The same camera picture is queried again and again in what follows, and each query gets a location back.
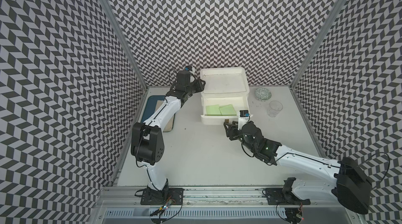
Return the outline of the green sticky note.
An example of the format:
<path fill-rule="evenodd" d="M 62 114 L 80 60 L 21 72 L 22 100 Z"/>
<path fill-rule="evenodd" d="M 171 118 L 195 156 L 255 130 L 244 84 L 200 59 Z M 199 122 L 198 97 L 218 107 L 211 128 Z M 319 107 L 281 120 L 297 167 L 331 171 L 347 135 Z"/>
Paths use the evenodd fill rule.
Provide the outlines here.
<path fill-rule="evenodd" d="M 206 106 L 207 116 L 222 116 L 219 105 L 207 105 Z"/>
<path fill-rule="evenodd" d="M 222 116 L 236 116 L 237 115 L 237 111 L 235 110 L 235 108 L 232 104 L 221 106 L 220 111 L 222 113 Z"/>

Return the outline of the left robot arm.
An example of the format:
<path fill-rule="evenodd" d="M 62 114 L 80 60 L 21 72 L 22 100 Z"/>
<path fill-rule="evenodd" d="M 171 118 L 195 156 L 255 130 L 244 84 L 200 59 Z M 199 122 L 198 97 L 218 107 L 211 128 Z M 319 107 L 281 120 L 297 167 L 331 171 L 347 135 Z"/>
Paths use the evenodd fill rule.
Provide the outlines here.
<path fill-rule="evenodd" d="M 195 76 L 193 67 L 186 66 L 177 73 L 162 105 L 143 123 L 135 123 L 131 134 L 131 155 L 139 168 L 145 168 L 148 188 L 155 192 L 168 190 L 167 178 L 158 171 L 157 163 L 164 153 L 163 130 L 171 118 L 195 93 L 204 91 L 206 82 Z"/>

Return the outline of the white drawer cabinet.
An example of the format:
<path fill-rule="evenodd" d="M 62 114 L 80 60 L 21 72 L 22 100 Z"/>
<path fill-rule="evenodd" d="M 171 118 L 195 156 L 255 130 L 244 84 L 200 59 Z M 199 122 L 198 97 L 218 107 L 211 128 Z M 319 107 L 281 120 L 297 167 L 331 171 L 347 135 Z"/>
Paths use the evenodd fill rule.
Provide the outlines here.
<path fill-rule="evenodd" d="M 202 69 L 200 78 L 206 82 L 203 97 L 240 97 L 250 92 L 243 67 Z"/>

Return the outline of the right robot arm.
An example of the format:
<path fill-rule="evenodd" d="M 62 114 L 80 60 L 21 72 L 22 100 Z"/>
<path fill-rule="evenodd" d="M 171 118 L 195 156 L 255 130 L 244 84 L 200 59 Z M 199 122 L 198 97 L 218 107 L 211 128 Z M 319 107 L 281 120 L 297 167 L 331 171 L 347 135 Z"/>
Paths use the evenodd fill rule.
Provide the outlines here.
<path fill-rule="evenodd" d="M 226 136 L 238 140 L 252 152 L 252 157 L 267 165 L 285 166 L 316 177 L 317 181 L 303 182 L 289 178 L 284 190 L 299 201 L 337 200 L 343 207 L 357 214 L 368 214 L 372 180 L 352 158 L 341 160 L 312 156 L 265 138 L 250 121 L 225 121 Z"/>

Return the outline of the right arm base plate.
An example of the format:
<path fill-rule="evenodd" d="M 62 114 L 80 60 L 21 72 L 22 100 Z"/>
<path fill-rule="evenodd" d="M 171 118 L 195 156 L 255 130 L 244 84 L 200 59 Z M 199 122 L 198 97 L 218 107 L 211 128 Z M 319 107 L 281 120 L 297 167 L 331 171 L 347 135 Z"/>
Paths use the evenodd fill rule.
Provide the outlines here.
<path fill-rule="evenodd" d="M 310 205 L 310 200 L 300 200 L 292 192 L 283 192 L 282 188 L 265 188 L 262 191 L 269 205 Z"/>

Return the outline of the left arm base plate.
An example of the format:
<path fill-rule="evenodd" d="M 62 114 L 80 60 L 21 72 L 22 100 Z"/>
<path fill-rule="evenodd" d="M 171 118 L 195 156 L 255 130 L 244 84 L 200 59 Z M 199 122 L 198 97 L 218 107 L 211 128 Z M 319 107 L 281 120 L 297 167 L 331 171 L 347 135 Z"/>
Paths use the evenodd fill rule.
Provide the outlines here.
<path fill-rule="evenodd" d="M 172 205 L 183 204 L 184 189 L 183 188 L 168 188 L 162 191 L 156 191 L 149 187 L 142 192 L 140 204 L 151 206 L 162 206 L 168 201 L 172 201 Z"/>

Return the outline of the white top drawer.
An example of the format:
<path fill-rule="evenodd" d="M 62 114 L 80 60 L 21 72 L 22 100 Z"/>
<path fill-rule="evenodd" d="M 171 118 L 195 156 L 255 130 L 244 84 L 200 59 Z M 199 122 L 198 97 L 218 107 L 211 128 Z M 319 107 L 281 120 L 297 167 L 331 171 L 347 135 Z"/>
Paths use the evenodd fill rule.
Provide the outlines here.
<path fill-rule="evenodd" d="M 222 125 L 225 120 L 237 121 L 240 111 L 247 110 L 251 114 L 246 96 L 240 97 L 202 97 L 203 113 L 201 121 L 204 125 Z"/>

